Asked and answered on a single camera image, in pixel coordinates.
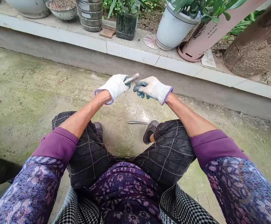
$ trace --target leg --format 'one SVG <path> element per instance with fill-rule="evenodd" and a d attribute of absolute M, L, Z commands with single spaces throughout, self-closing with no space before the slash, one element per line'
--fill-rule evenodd
<path fill-rule="evenodd" d="M 196 156 L 180 120 L 159 124 L 153 138 L 155 143 L 138 155 L 134 163 L 166 190 L 183 176 Z"/>
<path fill-rule="evenodd" d="M 68 111 L 58 114 L 52 120 L 52 129 L 54 130 L 75 112 Z M 71 186 L 74 189 L 92 186 L 114 164 L 115 158 L 107 151 L 102 140 L 96 134 L 95 125 L 90 121 L 67 166 Z"/>

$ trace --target metal tool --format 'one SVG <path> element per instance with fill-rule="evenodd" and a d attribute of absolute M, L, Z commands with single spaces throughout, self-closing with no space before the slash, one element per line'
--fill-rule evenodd
<path fill-rule="evenodd" d="M 140 74 L 136 73 L 132 77 L 127 77 L 127 79 L 125 79 L 123 82 L 127 86 L 127 85 L 131 84 L 133 81 L 135 81 L 135 80 L 137 80 L 139 78 L 140 78 Z"/>
<path fill-rule="evenodd" d="M 126 124 L 145 124 L 145 125 L 148 125 L 147 122 L 142 122 L 142 121 L 127 121 Z"/>

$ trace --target shoe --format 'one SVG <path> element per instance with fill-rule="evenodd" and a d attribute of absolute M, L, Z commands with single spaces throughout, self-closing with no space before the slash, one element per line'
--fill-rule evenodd
<path fill-rule="evenodd" d="M 151 135 L 149 135 L 149 137 L 147 137 L 148 131 L 151 131 L 154 134 L 155 131 L 156 131 L 157 126 L 158 126 L 158 122 L 157 121 L 151 121 L 151 123 L 148 125 L 148 127 L 147 127 L 147 129 L 145 131 L 145 134 L 143 135 L 143 142 L 146 145 L 148 145 L 148 144 L 151 143 L 151 141 L 150 141 L 150 136 Z"/>
<path fill-rule="evenodd" d="M 101 124 L 99 122 L 95 122 L 94 125 L 95 125 L 95 128 L 96 128 L 96 134 L 98 135 L 98 137 L 103 142 L 103 138 L 102 138 L 102 126 L 101 126 Z"/>

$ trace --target white work glove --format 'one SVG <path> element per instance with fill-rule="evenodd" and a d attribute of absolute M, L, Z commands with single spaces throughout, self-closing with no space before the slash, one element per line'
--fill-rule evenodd
<path fill-rule="evenodd" d="M 96 95 L 102 90 L 108 90 L 111 94 L 112 99 L 107 101 L 105 105 L 112 104 L 118 96 L 130 89 L 130 85 L 126 86 L 123 82 L 126 77 L 128 76 L 121 74 L 113 75 L 102 87 L 96 89 L 94 94 Z"/>
<path fill-rule="evenodd" d="M 144 98 L 146 94 L 147 99 L 152 97 L 153 99 L 158 100 L 161 105 L 164 105 L 172 90 L 173 87 L 162 84 L 154 76 L 140 80 L 133 88 L 134 92 L 138 92 L 138 96 Z"/>

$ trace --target pink flower pot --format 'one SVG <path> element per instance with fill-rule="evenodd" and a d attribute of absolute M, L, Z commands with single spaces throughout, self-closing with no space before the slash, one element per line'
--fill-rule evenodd
<path fill-rule="evenodd" d="M 211 48 L 233 27 L 264 2 L 266 2 L 266 0 L 247 0 L 242 6 L 228 11 L 231 15 L 229 21 L 226 20 L 224 15 L 221 15 L 218 24 L 212 21 L 200 23 L 189 41 L 183 46 L 182 54 L 186 56 L 182 58 L 185 60 L 187 60 L 186 58 L 188 57 L 192 58 L 187 61 L 200 60 L 207 49 Z"/>

